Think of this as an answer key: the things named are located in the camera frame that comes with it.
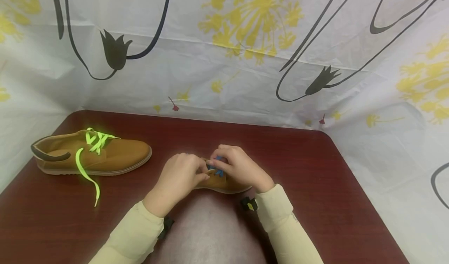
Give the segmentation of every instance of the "tan shoe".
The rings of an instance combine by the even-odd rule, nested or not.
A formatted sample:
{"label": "tan shoe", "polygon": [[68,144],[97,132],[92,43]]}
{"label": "tan shoe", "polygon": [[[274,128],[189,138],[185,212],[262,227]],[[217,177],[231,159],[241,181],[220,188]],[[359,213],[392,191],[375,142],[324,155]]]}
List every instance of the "tan shoe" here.
{"label": "tan shoe", "polygon": [[51,175],[80,174],[95,185],[97,205],[100,187],[89,175],[119,175],[140,167],[151,157],[145,142],[125,140],[92,128],[76,133],[44,137],[31,150],[42,172]]}
{"label": "tan shoe", "polygon": [[207,172],[209,179],[198,184],[195,189],[210,189],[223,194],[237,194],[251,188],[251,186],[248,187],[240,184],[224,172],[222,172],[221,176],[217,171],[217,169],[211,168],[209,172]]}

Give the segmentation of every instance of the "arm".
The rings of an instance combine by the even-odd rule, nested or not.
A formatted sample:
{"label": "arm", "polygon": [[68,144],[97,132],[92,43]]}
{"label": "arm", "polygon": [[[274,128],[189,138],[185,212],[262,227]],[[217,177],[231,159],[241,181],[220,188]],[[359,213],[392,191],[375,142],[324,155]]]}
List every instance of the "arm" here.
{"label": "arm", "polygon": [[256,194],[257,215],[268,233],[278,264],[322,264],[318,251],[293,214],[281,185]]}
{"label": "arm", "polygon": [[128,211],[89,264],[142,263],[153,252],[163,230],[163,217],[198,183],[209,178],[206,172],[206,163],[195,155],[170,158],[153,190]]}
{"label": "arm", "polygon": [[[227,162],[215,160],[216,156]],[[279,264],[322,264],[307,233],[293,214],[293,207],[281,185],[261,169],[240,147],[220,145],[207,162],[256,190],[257,215],[268,233]]]}

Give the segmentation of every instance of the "white curtain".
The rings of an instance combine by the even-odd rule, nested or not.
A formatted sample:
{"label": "white curtain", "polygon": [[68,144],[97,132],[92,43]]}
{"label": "white curtain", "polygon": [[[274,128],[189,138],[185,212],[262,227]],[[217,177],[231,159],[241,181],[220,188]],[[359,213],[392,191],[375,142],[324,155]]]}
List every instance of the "white curtain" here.
{"label": "white curtain", "polygon": [[76,110],[316,129],[408,260],[449,262],[449,0],[0,0],[0,11],[0,190]]}

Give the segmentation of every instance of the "beige sleeve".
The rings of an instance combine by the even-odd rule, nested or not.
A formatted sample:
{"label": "beige sleeve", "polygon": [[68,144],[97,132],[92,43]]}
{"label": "beige sleeve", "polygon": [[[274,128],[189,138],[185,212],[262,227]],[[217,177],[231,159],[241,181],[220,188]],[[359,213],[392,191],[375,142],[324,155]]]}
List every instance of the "beige sleeve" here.
{"label": "beige sleeve", "polygon": [[293,214],[281,185],[255,196],[260,222],[268,233],[278,264],[322,264],[318,251]]}
{"label": "beige sleeve", "polygon": [[112,231],[89,264],[140,264],[153,252],[163,230],[163,218],[149,213],[142,202],[134,205]]}

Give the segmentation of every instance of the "dark red table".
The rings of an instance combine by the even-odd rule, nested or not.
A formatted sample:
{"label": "dark red table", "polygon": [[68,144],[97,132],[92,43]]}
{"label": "dark red table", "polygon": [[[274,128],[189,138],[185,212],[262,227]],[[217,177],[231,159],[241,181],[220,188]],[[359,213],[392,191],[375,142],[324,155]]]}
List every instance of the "dark red table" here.
{"label": "dark red table", "polygon": [[[408,263],[322,132],[79,111],[55,134],[89,126],[145,141],[153,157],[133,172],[95,177],[101,187],[97,208],[90,182],[79,175],[45,175],[30,161],[0,195],[0,263],[87,263],[171,155],[209,157],[219,143],[241,146],[284,187],[325,264]],[[145,263],[276,263],[257,216],[240,209],[243,197],[192,192],[170,213],[175,224]]]}

